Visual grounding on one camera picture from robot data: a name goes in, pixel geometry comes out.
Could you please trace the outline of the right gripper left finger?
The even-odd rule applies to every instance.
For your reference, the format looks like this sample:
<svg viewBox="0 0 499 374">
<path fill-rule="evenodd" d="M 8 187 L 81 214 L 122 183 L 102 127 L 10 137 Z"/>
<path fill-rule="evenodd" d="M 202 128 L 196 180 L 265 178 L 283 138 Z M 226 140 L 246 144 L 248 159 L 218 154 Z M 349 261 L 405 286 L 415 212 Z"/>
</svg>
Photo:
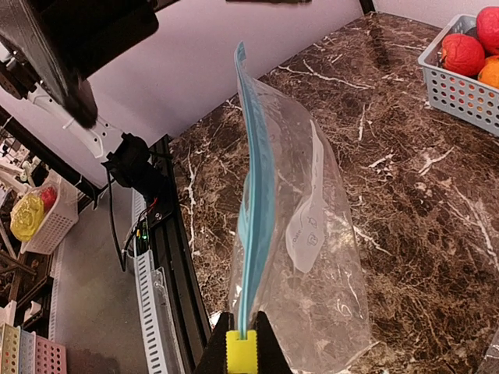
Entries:
<svg viewBox="0 0 499 374">
<path fill-rule="evenodd" d="M 226 374 L 226 333 L 234 327 L 234 316 L 223 312 L 215 325 L 211 337 L 205 347 L 201 360 L 196 366 L 195 374 Z"/>
</svg>

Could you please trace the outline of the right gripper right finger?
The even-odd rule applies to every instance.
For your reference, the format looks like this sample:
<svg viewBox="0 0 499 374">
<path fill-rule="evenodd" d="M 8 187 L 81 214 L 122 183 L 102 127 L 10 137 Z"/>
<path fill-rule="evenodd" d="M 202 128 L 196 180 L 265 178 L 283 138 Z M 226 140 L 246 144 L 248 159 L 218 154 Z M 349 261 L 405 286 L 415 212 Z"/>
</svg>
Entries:
<svg viewBox="0 0 499 374">
<path fill-rule="evenodd" d="M 259 311 L 253 324 L 257 332 L 259 374 L 292 374 L 267 315 Z"/>
</svg>

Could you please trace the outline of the clear zip top bag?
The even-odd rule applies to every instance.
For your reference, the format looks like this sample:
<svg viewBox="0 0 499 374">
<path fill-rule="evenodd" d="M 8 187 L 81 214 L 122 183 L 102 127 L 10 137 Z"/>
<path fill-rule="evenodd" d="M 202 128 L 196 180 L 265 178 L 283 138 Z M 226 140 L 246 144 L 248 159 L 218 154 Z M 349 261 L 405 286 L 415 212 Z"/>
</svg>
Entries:
<svg viewBox="0 0 499 374">
<path fill-rule="evenodd" d="M 370 347 L 365 282 L 338 165 L 316 119 L 234 53 L 249 170 L 233 247 L 232 342 L 270 321 L 292 372 L 340 373 Z"/>
</svg>

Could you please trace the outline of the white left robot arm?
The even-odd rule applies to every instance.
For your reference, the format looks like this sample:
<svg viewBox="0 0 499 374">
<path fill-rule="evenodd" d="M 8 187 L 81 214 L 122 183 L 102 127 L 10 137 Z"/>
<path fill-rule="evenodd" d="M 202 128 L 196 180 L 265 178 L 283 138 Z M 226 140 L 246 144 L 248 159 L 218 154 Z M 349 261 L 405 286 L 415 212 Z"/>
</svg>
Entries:
<svg viewBox="0 0 499 374">
<path fill-rule="evenodd" d="M 170 1 L 3 1 L 1 88 L 57 118 L 109 180 L 153 201 L 165 177 L 146 142 L 99 114 L 89 77 L 159 27 Z"/>
</svg>

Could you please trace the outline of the pastel perforated baskets stack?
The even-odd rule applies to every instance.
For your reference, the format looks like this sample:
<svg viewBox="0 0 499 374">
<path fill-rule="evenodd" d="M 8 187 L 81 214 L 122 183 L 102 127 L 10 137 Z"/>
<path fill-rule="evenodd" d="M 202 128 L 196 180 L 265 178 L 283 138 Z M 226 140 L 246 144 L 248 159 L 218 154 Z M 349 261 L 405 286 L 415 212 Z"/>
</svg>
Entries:
<svg viewBox="0 0 499 374">
<path fill-rule="evenodd" d="M 1 374 L 67 373 L 64 345 L 3 323 Z"/>
</svg>

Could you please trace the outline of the white basket with yellow toy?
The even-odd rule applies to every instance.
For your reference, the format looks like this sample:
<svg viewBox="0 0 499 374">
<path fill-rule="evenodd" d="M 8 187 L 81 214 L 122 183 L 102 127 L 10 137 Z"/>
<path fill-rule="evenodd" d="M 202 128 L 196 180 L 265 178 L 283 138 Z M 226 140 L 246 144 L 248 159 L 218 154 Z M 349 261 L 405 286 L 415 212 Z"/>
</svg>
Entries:
<svg viewBox="0 0 499 374">
<path fill-rule="evenodd" d="M 78 190 L 51 175 L 12 208 L 11 229 L 21 253 L 50 255 L 78 221 Z"/>
</svg>

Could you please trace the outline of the blue plastic basket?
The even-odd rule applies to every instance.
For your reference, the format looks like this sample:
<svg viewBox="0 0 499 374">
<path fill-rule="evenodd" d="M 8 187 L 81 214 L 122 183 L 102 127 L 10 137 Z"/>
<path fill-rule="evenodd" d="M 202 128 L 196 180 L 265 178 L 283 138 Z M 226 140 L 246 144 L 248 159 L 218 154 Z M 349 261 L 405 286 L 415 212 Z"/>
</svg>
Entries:
<svg viewBox="0 0 499 374">
<path fill-rule="evenodd" d="M 498 89 L 441 67 L 441 45 L 449 34 L 476 26 L 476 17 L 455 16 L 418 57 L 430 105 L 498 136 Z"/>
</svg>

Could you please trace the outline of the orange fruit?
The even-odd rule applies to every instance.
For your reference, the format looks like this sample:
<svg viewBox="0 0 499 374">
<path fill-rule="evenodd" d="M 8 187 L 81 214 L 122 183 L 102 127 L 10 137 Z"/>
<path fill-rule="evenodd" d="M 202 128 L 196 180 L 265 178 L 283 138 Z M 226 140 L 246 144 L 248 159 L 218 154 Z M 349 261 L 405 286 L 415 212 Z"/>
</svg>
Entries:
<svg viewBox="0 0 499 374">
<path fill-rule="evenodd" d="M 485 59 L 485 65 L 478 74 L 478 81 L 499 88 L 499 56 L 492 55 Z"/>
</svg>

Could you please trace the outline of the red apple front left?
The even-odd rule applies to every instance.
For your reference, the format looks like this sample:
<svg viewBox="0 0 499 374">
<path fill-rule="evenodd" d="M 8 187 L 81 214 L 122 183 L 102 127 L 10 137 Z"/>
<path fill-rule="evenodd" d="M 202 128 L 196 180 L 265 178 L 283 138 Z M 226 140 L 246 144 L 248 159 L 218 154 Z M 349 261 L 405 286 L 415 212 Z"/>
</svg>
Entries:
<svg viewBox="0 0 499 374">
<path fill-rule="evenodd" d="M 441 64 L 448 71 L 476 76 L 484 67 L 485 58 L 482 44 L 469 35 L 449 34 L 442 41 Z"/>
</svg>

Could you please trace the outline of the red apple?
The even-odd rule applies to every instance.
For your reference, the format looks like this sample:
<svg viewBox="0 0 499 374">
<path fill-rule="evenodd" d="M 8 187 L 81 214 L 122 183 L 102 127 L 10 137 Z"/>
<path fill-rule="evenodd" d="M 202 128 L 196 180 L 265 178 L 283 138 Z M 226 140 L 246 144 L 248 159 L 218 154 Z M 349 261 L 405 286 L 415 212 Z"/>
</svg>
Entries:
<svg viewBox="0 0 499 374">
<path fill-rule="evenodd" d="M 442 41 L 441 64 L 448 71 L 476 76 L 484 67 L 485 58 L 482 44 L 469 35 L 449 34 Z"/>
<path fill-rule="evenodd" d="M 477 36 L 484 49 L 491 55 L 498 54 L 499 46 L 499 7 L 482 9 L 476 17 Z"/>
</svg>

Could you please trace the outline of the red apple top left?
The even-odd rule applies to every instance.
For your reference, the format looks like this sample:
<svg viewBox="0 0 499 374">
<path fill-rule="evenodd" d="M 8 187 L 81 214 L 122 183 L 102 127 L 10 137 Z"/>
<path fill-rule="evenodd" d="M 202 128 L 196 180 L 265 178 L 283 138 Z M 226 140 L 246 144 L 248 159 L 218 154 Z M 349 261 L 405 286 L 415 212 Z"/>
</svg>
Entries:
<svg viewBox="0 0 499 374">
<path fill-rule="evenodd" d="M 476 17 L 477 36 L 484 49 L 491 55 L 498 54 L 499 46 L 499 7 L 482 9 Z"/>
</svg>

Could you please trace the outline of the black front rail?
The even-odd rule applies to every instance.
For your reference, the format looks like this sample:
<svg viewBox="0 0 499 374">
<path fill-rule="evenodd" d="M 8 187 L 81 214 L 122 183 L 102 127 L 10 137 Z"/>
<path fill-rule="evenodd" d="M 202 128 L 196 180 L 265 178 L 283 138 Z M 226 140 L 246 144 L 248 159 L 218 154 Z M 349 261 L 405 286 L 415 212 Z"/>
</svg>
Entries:
<svg viewBox="0 0 499 374">
<path fill-rule="evenodd" d="M 154 168 L 163 175 L 157 201 L 148 214 L 154 263 L 165 271 L 166 288 L 181 367 L 193 373 L 211 335 L 211 327 L 193 267 L 177 193 L 169 136 L 150 147 Z"/>
</svg>

